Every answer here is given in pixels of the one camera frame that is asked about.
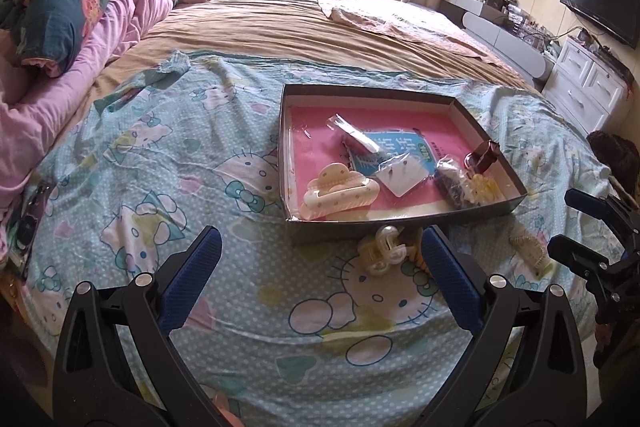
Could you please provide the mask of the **bagged white comb clip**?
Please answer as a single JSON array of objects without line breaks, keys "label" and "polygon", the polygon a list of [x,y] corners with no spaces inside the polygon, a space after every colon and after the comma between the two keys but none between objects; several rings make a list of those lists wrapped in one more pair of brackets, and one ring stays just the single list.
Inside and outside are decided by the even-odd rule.
[{"label": "bagged white comb clip", "polygon": [[521,225],[512,229],[509,242],[536,277],[542,277],[553,268],[553,261],[547,253],[547,245]]}]

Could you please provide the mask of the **maroon strap wristwatch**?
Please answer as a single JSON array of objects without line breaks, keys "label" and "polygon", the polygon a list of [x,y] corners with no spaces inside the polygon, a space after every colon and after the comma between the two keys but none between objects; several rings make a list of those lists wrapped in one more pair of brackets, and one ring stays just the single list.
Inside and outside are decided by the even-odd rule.
[{"label": "maroon strap wristwatch", "polygon": [[489,167],[498,160],[501,155],[500,146],[497,142],[487,140],[480,144],[476,150],[465,156],[465,168],[472,173],[484,174]]}]

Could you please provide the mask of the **clear bag dark hairpiece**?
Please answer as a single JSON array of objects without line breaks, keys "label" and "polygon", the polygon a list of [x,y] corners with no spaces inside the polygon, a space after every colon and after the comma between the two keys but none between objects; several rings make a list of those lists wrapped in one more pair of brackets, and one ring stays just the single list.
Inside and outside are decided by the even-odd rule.
[{"label": "clear bag dark hairpiece", "polygon": [[439,194],[455,210],[472,208],[477,205],[471,178],[456,158],[450,155],[440,158],[436,162],[433,181]]}]

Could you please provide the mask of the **white card earrings bag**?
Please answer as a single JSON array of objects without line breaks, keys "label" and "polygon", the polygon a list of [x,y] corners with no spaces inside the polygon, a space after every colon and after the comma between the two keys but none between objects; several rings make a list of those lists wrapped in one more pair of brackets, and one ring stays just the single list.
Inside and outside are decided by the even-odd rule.
[{"label": "white card earrings bag", "polygon": [[401,198],[424,182],[430,172],[416,156],[405,153],[381,162],[374,174],[395,197]]}]

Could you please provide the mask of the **pearl white hair claw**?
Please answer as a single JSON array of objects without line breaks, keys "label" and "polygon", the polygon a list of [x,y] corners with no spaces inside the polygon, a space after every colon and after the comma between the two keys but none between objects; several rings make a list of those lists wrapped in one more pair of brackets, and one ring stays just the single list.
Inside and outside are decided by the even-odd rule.
[{"label": "pearl white hair claw", "polygon": [[401,243],[399,236],[398,228],[384,225],[374,235],[361,239],[357,246],[358,257],[367,273],[379,277],[407,258],[408,247]]}]

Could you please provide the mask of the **bagged red cherry earrings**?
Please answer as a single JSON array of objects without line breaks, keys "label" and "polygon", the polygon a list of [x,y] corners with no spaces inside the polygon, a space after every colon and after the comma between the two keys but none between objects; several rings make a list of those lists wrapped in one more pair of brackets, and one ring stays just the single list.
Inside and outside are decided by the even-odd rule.
[{"label": "bagged red cherry earrings", "polygon": [[338,132],[345,146],[358,155],[372,155],[386,158],[388,153],[384,148],[366,135],[362,130],[351,124],[340,114],[334,114],[328,118],[326,125]]}]

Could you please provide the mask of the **white dresser drawers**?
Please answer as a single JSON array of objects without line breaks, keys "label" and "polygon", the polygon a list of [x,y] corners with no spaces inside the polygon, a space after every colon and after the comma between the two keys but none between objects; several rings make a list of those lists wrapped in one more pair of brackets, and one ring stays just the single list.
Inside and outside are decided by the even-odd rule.
[{"label": "white dresser drawers", "polygon": [[627,83],[573,37],[565,40],[542,95],[583,136],[620,132],[632,104]]}]

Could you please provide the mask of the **hello kitty blue bedsheet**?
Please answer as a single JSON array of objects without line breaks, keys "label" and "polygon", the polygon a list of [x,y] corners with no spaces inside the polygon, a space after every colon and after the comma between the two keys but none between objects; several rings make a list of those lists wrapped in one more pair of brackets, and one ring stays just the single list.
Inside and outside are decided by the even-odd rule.
[{"label": "hello kitty blue bedsheet", "polygon": [[206,225],[222,257],[189,321],[171,336],[196,381],[247,426],[407,426],[469,342],[428,275],[382,277],[353,241],[294,245],[279,194],[279,116],[289,84],[385,88],[456,98],[526,187],[506,217],[448,229],[457,251],[515,287],[561,285],[579,334],[596,306],[565,268],[537,275],[522,254],[564,234],[609,258],[620,244],[565,205],[576,187],[611,190],[608,168],[540,96],[461,75],[175,53],[96,100],[37,168],[52,190],[23,293],[54,352],[76,285],[120,286],[156,270]]}]

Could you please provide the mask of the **pink Chinese workbook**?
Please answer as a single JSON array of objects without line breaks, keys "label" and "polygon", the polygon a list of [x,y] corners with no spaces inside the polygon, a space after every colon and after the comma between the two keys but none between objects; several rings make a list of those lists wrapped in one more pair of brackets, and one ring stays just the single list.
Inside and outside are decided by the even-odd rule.
[{"label": "pink Chinese workbook", "polygon": [[[328,118],[334,114],[340,114],[369,135],[386,150],[388,156],[382,158],[358,155],[349,150],[341,135],[326,125]],[[487,140],[478,144],[472,143],[470,132],[461,127],[462,117],[451,107],[408,110],[293,105],[288,108],[286,115],[288,123],[284,127],[286,137],[281,144],[281,173],[286,182],[286,201],[293,207],[294,215],[299,220],[307,221],[300,217],[299,213],[307,184],[316,179],[318,173],[327,165],[341,162],[350,170],[358,171],[378,182],[374,174],[381,162],[405,153],[419,158],[430,172],[428,178],[407,195],[397,198],[378,182],[380,194],[371,206],[333,213],[311,221],[369,222],[439,216],[460,211],[455,210],[439,194],[433,181],[436,162],[446,155],[456,158],[460,166],[468,172],[477,201],[475,207],[491,205],[501,197],[500,188],[492,174],[488,171],[484,174],[472,173],[465,168],[465,156]]]}]

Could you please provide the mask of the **white grey vanity desk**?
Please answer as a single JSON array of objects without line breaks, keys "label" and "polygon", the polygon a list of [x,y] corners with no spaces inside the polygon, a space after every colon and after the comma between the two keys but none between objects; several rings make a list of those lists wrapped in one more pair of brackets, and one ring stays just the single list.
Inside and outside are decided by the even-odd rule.
[{"label": "white grey vanity desk", "polygon": [[467,34],[488,46],[521,76],[532,83],[544,84],[551,63],[540,51],[506,30],[506,16],[480,0],[440,0],[439,11]]}]

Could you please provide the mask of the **pink thin blanket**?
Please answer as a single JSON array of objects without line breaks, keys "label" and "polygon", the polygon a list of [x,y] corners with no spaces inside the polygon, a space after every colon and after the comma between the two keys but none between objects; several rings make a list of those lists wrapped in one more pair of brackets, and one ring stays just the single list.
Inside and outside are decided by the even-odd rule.
[{"label": "pink thin blanket", "polygon": [[500,60],[442,13],[395,0],[317,0],[323,14],[349,25],[402,41],[428,43],[487,64]]}]

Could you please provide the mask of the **dark cardboard tray box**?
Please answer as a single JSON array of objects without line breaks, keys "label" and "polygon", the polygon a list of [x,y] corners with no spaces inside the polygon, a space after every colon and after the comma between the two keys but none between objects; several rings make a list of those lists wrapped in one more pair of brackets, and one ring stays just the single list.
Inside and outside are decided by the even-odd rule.
[{"label": "dark cardboard tray box", "polygon": [[526,196],[498,142],[451,96],[288,84],[279,138],[285,230],[297,244],[486,220]]}]

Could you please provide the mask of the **pink quilt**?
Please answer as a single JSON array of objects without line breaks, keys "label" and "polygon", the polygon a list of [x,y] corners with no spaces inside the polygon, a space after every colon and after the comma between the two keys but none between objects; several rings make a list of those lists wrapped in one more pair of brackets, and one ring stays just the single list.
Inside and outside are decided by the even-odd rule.
[{"label": "pink quilt", "polygon": [[104,66],[135,46],[177,0],[110,0],[82,43],[72,66],[58,78],[27,80],[1,54],[1,211],[21,193],[79,108]]}]

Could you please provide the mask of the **dark floral pillow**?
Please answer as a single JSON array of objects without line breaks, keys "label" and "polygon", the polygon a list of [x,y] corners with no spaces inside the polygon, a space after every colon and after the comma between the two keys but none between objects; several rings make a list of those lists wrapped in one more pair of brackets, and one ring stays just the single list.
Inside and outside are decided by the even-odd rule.
[{"label": "dark floral pillow", "polygon": [[73,65],[108,0],[1,0],[1,28],[15,44],[22,66],[51,78]]}]

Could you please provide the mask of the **tan bed blanket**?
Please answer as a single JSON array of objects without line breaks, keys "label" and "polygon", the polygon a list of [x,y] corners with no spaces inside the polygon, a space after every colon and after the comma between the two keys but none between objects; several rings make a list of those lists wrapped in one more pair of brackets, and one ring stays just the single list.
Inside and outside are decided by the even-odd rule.
[{"label": "tan bed blanket", "polygon": [[175,50],[213,50],[528,87],[504,66],[463,56],[435,43],[334,22],[317,0],[214,0],[172,10],[138,44],[106,66],[65,127],[73,128],[84,118],[94,100],[110,94],[136,72],[160,64]]}]

